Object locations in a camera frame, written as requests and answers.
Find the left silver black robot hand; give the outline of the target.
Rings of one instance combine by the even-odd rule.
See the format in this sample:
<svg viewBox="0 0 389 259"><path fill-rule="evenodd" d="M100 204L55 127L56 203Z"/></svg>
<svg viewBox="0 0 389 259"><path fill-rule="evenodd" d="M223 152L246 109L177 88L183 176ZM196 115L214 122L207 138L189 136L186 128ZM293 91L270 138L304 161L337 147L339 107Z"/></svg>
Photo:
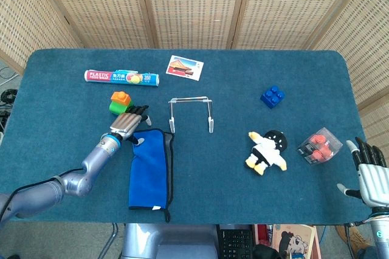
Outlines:
<svg viewBox="0 0 389 259"><path fill-rule="evenodd" d="M110 126L110 134L120 140L129 140L133 145L143 143L144 138L136 138L134 132L142 122L145 122L148 126L152 125L149 115L144 114L148 108L148 105L131 106L125 112L119 114Z"/></svg>

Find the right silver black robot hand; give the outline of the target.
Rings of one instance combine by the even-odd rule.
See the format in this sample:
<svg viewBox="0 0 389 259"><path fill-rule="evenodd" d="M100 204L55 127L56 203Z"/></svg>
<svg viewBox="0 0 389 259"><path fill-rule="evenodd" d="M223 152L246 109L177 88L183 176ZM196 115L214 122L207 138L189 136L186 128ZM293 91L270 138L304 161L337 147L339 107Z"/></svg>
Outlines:
<svg viewBox="0 0 389 259"><path fill-rule="evenodd" d="M388 210L388 164L383 152L377 146L371 146L361 138L355 142L346 141L359 180L359 189L352 190L343 184L337 188L345 195L358 198L369 208Z"/></svg>

